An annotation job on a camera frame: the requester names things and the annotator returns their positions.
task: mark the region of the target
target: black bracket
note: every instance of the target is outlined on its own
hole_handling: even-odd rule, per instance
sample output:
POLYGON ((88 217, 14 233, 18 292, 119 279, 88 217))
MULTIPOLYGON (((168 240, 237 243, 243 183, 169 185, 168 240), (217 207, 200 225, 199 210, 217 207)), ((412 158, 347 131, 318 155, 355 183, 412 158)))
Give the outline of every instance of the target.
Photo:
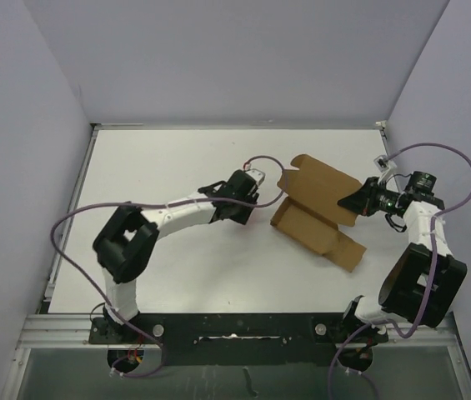
MULTIPOLYGON (((426 288, 419 279, 421 275, 428 276, 431 259, 432 252, 424 245, 408 245, 379 292, 378 302, 386 313, 396 313, 413 322, 426 288)), ((441 323, 466 275, 467 265, 463 262, 449 255, 437 256, 435 278, 420 322, 422 325, 435 328, 441 323)))
POLYGON ((93 249, 115 283, 126 283, 143 273, 158 236, 157 224, 149 222, 140 208, 119 207, 94 240, 93 249), (125 232, 134 233, 133 238, 128 240, 125 232))
MULTIPOLYGON (((227 182, 220 181, 201 187, 198 192, 209 198, 231 198, 245 203, 257 204, 259 197, 257 190, 258 184, 255 179, 245 171, 238 169, 227 182)), ((236 223, 245 225, 253 210, 252 207, 232 202, 213 202, 213 205, 217 211, 213 215, 212 223, 229 218, 236 223)))

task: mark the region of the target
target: box flap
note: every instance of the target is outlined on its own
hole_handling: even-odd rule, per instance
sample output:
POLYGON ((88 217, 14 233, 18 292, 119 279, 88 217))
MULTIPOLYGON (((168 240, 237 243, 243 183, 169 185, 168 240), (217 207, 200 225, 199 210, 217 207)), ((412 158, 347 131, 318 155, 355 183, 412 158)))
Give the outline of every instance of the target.
POLYGON ((358 215, 338 206, 337 201, 359 190, 360 181, 307 154, 293 158, 291 165, 299 170, 285 171, 278 186, 295 202, 319 215, 320 219, 349 227, 355 224, 358 215))
POLYGON ((338 246, 324 256, 332 263, 346 269, 349 273, 361 262, 367 248, 355 242, 342 232, 338 232, 338 246))
POLYGON ((331 252, 338 246, 337 225, 319 221, 296 204, 283 200, 282 205, 271 221, 278 230, 287 234, 309 250, 317 254, 331 252))
POLYGON ((338 230, 336 223, 317 219, 290 197, 283 200, 271 225, 314 253, 352 272, 361 261, 365 247, 338 230))

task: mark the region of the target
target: metal frame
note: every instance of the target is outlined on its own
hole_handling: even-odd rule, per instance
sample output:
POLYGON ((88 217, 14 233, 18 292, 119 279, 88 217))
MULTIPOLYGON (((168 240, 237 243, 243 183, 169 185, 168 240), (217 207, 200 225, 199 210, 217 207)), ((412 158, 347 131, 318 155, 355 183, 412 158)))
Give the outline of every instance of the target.
MULTIPOLYGON (((400 323, 407 329, 409 323, 400 323)), ((89 344, 91 321, 86 314, 33 314, 26 318, 18 339, 18 349, 32 348, 129 348, 129 344, 89 344)), ((402 339, 392 325, 388 325, 389 341, 382 347, 448 347, 457 346, 458 339, 453 329, 453 319, 446 317, 437 329, 419 327, 410 339, 402 339)), ((157 348, 156 345, 145 345, 157 348)), ((347 348, 362 347, 364 344, 349 344, 347 348)))
POLYGON ((294 124, 285 124, 283 122, 276 122, 270 119, 249 121, 248 123, 236 123, 236 124, 221 124, 221 123, 212 123, 208 125, 200 123, 182 123, 182 124, 170 124, 170 123, 100 123, 96 125, 98 131, 133 131, 133 130, 190 130, 190 129, 199 129, 199 130, 211 130, 211 129, 222 129, 222 130, 241 130, 241 129, 252 129, 252 130, 267 130, 267 129, 300 129, 300 130, 309 130, 309 129, 325 129, 325 130, 379 130, 378 126, 375 124, 371 125, 324 125, 317 122, 309 123, 294 123, 294 124))
MULTIPOLYGON (((93 135, 89 140, 87 151, 85 152, 85 158, 83 159, 82 166, 79 170, 78 179, 76 180, 76 184, 74 185, 74 190, 72 193, 72 197, 70 198, 70 203, 68 204, 67 212, 70 213, 72 210, 76 209, 79 202, 79 197, 81 195, 83 189, 83 183, 85 182, 85 177, 87 176, 88 165, 91 162, 91 156, 93 155, 94 150, 94 143, 96 142, 96 138, 98 136, 98 128, 94 128, 93 135)), ((72 229, 74 218, 69 218, 63 224, 63 231, 61 233, 61 239, 59 240, 59 247, 65 248, 67 246, 68 236, 70 234, 70 230, 72 229)), ((58 279, 59 268, 61 267, 62 258, 57 253, 53 256, 52 260, 52 269, 50 272, 50 278, 48 279, 48 285, 46 286, 46 290, 44 291, 44 301, 49 302, 52 299, 53 289, 55 288, 55 283, 58 279)))
MULTIPOLYGON (((88 171, 88 165, 93 154, 94 144, 100 130, 138 130, 138 129, 290 129, 290 128, 323 128, 318 126, 311 127, 276 127, 270 121, 256 122, 251 126, 146 126, 144 124, 103 124, 96 125, 93 129, 93 136, 88 144, 83 165, 78 174, 78 180, 73 190, 73 195, 68 207, 72 211, 77 205, 83 188, 83 183, 88 171)), ((388 151, 387 137, 382 134, 383 145, 388 151)), ((59 242, 61 247, 66 246, 68 235, 70 233, 73 220, 70 219, 63 227, 63 233, 59 242)), ((45 291, 44 302, 51 301, 53 289, 59 272, 61 258, 56 254, 52 263, 52 270, 48 280, 48 286, 45 291)), ((401 328, 410 326, 407 323, 400 324, 401 328)), ((13 364, 3 388, 2 399, 16 399, 22 386, 26 366, 32 349, 38 348, 128 348, 129 345, 92 345, 88 343, 91 321, 86 314, 35 314, 26 317, 18 345, 14 353, 13 364)), ((463 395, 463 399, 471 400, 471 373, 464 356, 463 349, 458 339, 455 322, 452 316, 447 316, 437 329, 420 327, 415 335, 408 339, 402 339, 392 326, 388 327, 389 341, 381 343, 379 346, 391 347, 446 347, 453 364, 453 370, 463 395)), ((349 344, 347 348, 355 348, 361 344, 349 344)), ((155 345, 144 345, 145 348, 155 349, 155 345)))

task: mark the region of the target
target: glass panel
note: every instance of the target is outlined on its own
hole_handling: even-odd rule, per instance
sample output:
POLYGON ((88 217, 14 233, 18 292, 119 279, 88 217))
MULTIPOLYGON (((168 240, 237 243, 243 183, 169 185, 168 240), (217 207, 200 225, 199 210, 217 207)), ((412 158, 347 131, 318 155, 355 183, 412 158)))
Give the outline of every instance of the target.
MULTIPOLYGON (((158 361, 152 351, 138 368, 158 361)), ((381 400, 456 400, 461 394, 445 347, 376 347, 368 375, 381 400)), ((106 350, 34 349, 19 399, 325 399, 325 367, 166 367, 146 379, 109 377, 106 350)), ((376 398, 368 382, 337 368, 335 400, 376 398)))

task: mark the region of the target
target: wire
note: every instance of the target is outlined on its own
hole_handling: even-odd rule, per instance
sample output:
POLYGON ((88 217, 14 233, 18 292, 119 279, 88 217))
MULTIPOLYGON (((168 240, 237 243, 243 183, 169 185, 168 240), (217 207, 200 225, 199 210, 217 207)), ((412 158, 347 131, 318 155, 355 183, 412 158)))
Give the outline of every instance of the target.
MULTIPOLYGON (((422 143, 417 143, 413 144, 411 146, 404 147, 401 150, 398 150, 397 152, 391 154, 388 156, 388 160, 392 160, 393 158, 397 157, 399 154, 402 154, 403 152, 406 152, 412 148, 420 148, 420 147, 436 147, 436 148, 443 148, 445 150, 449 150, 452 153, 458 154, 462 159, 464 159, 467 164, 470 166, 471 169, 471 159, 464 154, 463 152, 459 151, 456 148, 447 146, 445 144, 441 143, 433 143, 433 142, 422 142, 422 143)), ((429 223, 429 231, 430 231, 430 239, 431 239, 431 244, 432 244, 432 259, 431 263, 429 266, 429 274, 428 274, 428 281, 426 282, 426 288, 424 289, 424 294, 422 298, 422 302, 420 303, 420 307, 418 308, 417 316, 413 320, 413 324, 409 331, 406 333, 402 332, 396 321, 389 319, 387 322, 392 323, 394 328, 396 329, 396 332, 401 338, 408 339, 413 336, 415 331, 418 328, 418 325, 420 325, 424 312, 426 311, 426 307, 428 306, 428 300, 429 300, 429 294, 431 293, 431 289, 433 286, 433 280, 435 279, 435 272, 437 269, 437 238, 434 234, 435 232, 435 223, 437 221, 437 218, 440 217, 441 215, 447 214, 452 212, 453 210, 457 210, 458 208, 464 206, 466 203, 468 203, 471 199, 471 189, 470 192, 468 193, 467 197, 463 199, 461 202, 458 202, 457 204, 453 205, 452 207, 449 207, 445 210, 441 210, 439 212, 436 212, 429 223)))
MULTIPOLYGON (((391 154, 390 156, 388 156, 387 159, 392 160, 393 158, 397 157, 398 155, 402 154, 403 152, 406 152, 406 151, 408 151, 412 148, 421 148, 421 147, 443 148, 445 150, 449 150, 452 153, 456 153, 462 159, 464 159, 467 162, 467 164, 470 166, 470 169, 471 169, 471 159, 466 154, 464 154, 463 152, 459 151, 456 148, 447 146, 445 144, 433 143, 433 142, 421 142, 421 143, 412 144, 411 146, 404 147, 403 149, 398 150, 397 152, 391 154)), ((431 259, 431 263, 430 263, 430 266, 429 266, 428 281, 426 282, 426 288, 424 289, 423 298, 422 298, 422 301, 420 303, 420 307, 418 308, 417 316, 413 320, 413 324, 411 325, 411 328, 406 333, 404 333, 404 332, 402 332, 402 330, 398 326, 397 322, 394 321, 393 319, 387 319, 387 320, 384 320, 384 321, 373 322, 373 325, 384 325, 386 323, 391 323, 393 325, 394 329, 396 329, 397 334, 401 338, 409 339, 410 337, 413 336, 413 334, 416 332, 416 330, 418 328, 418 325, 420 325, 420 323, 422 321, 422 318, 423 318, 423 315, 424 315, 424 312, 426 311, 426 307, 428 306, 429 294, 431 293, 431 288, 433 286, 433 280, 435 279, 435 272, 436 272, 436 269, 437 269, 437 238, 435 237, 434 232, 435 232, 435 223, 437 221, 437 218, 440 217, 441 215, 450 213, 451 211, 457 210, 458 208, 464 206, 466 203, 468 203, 470 201, 470 199, 471 199, 471 189, 470 189, 470 192, 468 193, 468 195, 465 197, 465 199, 463 199, 461 202, 458 202, 457 204, 455 204, 452 207, 449 207, 445 210, 441 210, 439 212, 436 212, 432 216, 432 218, 430 219, 430 223, 429 223, 430 235, 429 236, 430 236, 431 245, 432 245, 432 259, 431 259)), ((328 397, 329 397, 329 400, 333 400, 332 388, 331 388, 332 376, 333 376, 333 366, 337 362, 338 356, 341 354, 341 352, 344 350, 344 348, 346 347, 346 345, 348 343, 350 343, 358 334, 360 334, 363 330, 370 327, 371 325, 372 325, 371 323, 367 323, 367 324, 363 325, 362 327, 360 327, 357 331, 352 333, 344 341, 344 343, 338 348, 337 352, 335 353, 335 356, 333 356, 332 362, 331 362, 331 364, 329 366, 329 370, 328 370, 328 397)))
POLYGON ((402 173, 394 173, 393 175, 391 175, 391 176, 389 177, 388 180, 385 181, 385 186, 387 186, 387 183, 389 183, 390 180, 393 179, 394 177, 404 177, 404 178, 406 177, 406 178, 409 178, 411 175, 413 175, 413 174, 412 174, 412 173, 408 173, 407 175, 404 175, 404 174, 402 174, 402 173))
MULTIPOLYGON (((249 165, 252 161, 258 160, 258 159, 267 159, 270 161, 275 162, 281 169, 282 171, 282 176, 285 176, 287 178, 287 175, 285 174, 285 168, 283 167, 283 164, 277 160, 277 158, 274 158, 272 156, 267 156, 267 155, 258 155, 251 157, 245 165, 249 165)), ((161 362, 157 367, 155 367, 153 370, 149 372, 144 372, 144 373, 121 373, 121 376, 126 377, 126 378, 145 378, 153 375, 154 373, 158 372, 164 365, 166 358, 167 358, 167 352, 166 352, 166 347, 163 346, 162 343, 160 343, 155 337, 147 334, 144 332, 142 329, 136 327, 132 323, 130 323, 126 318, 124 318, 120 312, 116 308, 113 307, 111 304, 111 301, 109 300, 109 297, 105 294, 105 292, 102 290, 102 288, 94 281, 94 279, 91 278, 91 276, 81 267, 77 262, 72 260, 61 248, 59 248, 57 239, 56 239, 56 231, 58 230, 59 226, 61 226, 62 223, 67 221, 69 218, 74 217, 75 215, 79 213, 84 213, 89 210, 94 210, 97 208, 113 208, 113 207, 136 207, 136 208, 146 208, 146 209, 154 209, 154 210, 160 210, 160 209, 165 209, 167 207, 180 207, 184 206, 187 204, 191 203, 212 203, 212 202, 226 202, 226 203, 233 203, 233 204, 238 204, 241 206, 245 207, 251 207, 251 208, 266 208, 269 206, 272 206, 275 204, 281 197, 283 196, 283 190, 279 192, 279 195, 277 195, 276 198, 271 200, 270 202, 266 202, 265 204, 251 204, 248 202, 242 202, 240 200, 235 200, 232 198, 223 198, 223 197, 208 197, 208 198, 194 198, 194 199, 188 199, 188 200, 182 200, 180 202, 173 202, 170 204, 143 204, 140 202, 100 202, 96 204, 89 204, 87 206, 83 206, 80 208, 77 208, 75 210, 72 210, 71 212, 63 215, 60 217, 52 226, 50 229, 50 243, 52 244, 53 248, 55 248, 55 251, 66 261, 68 261, 73 267, 75 267, 84 277, 89 281, 89 283, 96 289, 96 291, 102 296, 102 299, 104 300, 105 304, 107 307, 111 308, 113 311, 113 314, 115 317, 117 317, 124 325, 126 325, 128 328, 132 329, 134 332, 138 333, 141 335, 143 338, 146 338, 148 341, 154 343, 156 346, 158 346, 161 349, 161 362)), ((118 360, 116 360, 112 368, 125 359, 127 356, 121 357, 118 360)))
POLYGON ((93 321, 94 312, 97 310, 97 308, 100 308, 103 304, 105 304, 105 302, 101 302, 101 303, 97 304, 96 306, 94 306, 94 308, 88 314, 88 319, 91 321, 91 323, 94 323, 94 321, 93 321))
POLYGON ((143 345, 143 337, 141 336, 141 337, 139 337, 139 339, 138 339, 138 346, 135 347, 135 351, 133 352, 133 356, 134 356, 135 358, 138 357, 138 355, 137 355, 137 350, 138 350, 139 348, 141 348, 142 345, 143 345))
POLYGON ((346 338, 346 340, 338 347, 337 352, 332 358, 332 362, 329 364, 329 370, 328 370, 328 398, 329 400, 333 400, 333 394, 332 394, 332 378, 333 378, 333 367, 335 367, 335 364, 338 361, 338 356, 341 355, 343 350, 346 348, 346 346, 352 342, 352 340, 358 336, 362 331, 365 329, 369 328, 371 326, 370 323, 365 323, 362 327, 359 327, 356 331, 354 331, 350 336, 346 338))
POLYGON ((363 378, 365 381, 367 381, 368 384, 370 385, 370 387, 372 388, 373 392, 374 392, 374 396, 376 397, 376 400, 380 399, 379 390, 378 390, 378 387, 376 386, 376 382, 367 373, 358 371, 357 369, 353 369, 353 368, 350 368, 350 367, 345 367, 339 360, 338 360, 338 365, 343 367, 345 372, 349 371, 350 373, 354 373, 355 375, 359 375, 361 378, 363 378))
POLYGON ((385 221, 387 221, 388 225, 398 233, 404 233, 408 228, 405 224, 398 225, 395 221, 393 221, 393 214, 390 212, 385 214, 385 221))
MULTIPOLYGON (((117 365, 121 362, 121 361, 124 361, 124 360, 127 360, 129 361, 129 352, 127 355, 125 356, 121 356, 119 358, 117 358, 115 361, 113 361, 113 364, 111 364, 111 371, 109 372, 109 375, 112 375, 113 374, 113 371, 118 371, 117 370, 117 365)), ((127 373, 124 373, 124 372, 120 372, 118 371, 119 375, 121 378, 129 378, 128 374, 127 373)))

